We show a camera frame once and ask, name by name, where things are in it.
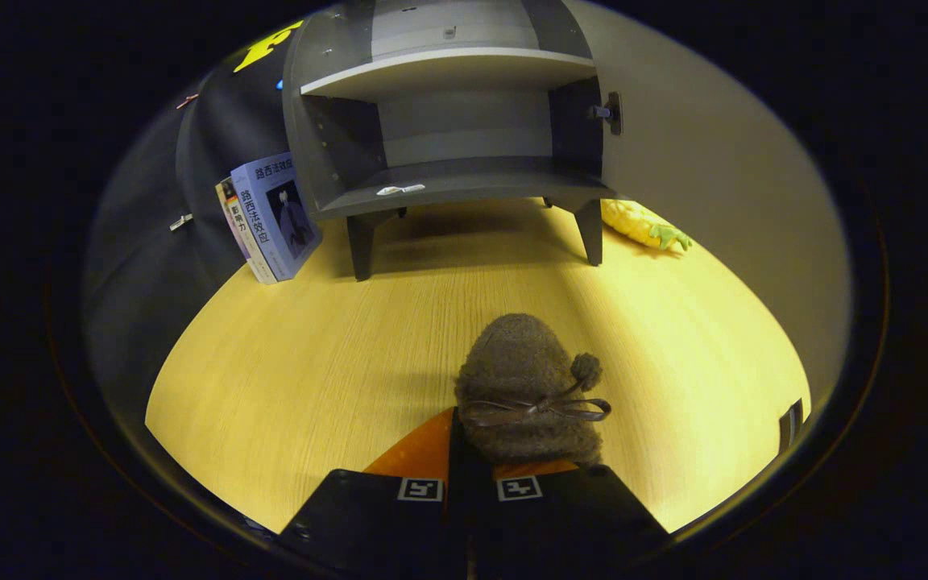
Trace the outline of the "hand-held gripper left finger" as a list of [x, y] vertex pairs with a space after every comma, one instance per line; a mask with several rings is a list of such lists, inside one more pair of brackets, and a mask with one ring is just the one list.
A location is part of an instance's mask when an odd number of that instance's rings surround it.
[[453, 421], [446, 408], [364, 470], [331, 470], [277, 544], [339, 578], [464, 577], [448, 510]]

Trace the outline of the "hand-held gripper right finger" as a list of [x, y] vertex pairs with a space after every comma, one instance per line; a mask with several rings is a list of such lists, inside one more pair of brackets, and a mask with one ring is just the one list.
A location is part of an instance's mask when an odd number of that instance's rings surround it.
[[616, 578], [669, 532], [609, 467], [570, 460], [464, 465], [472, 578]]

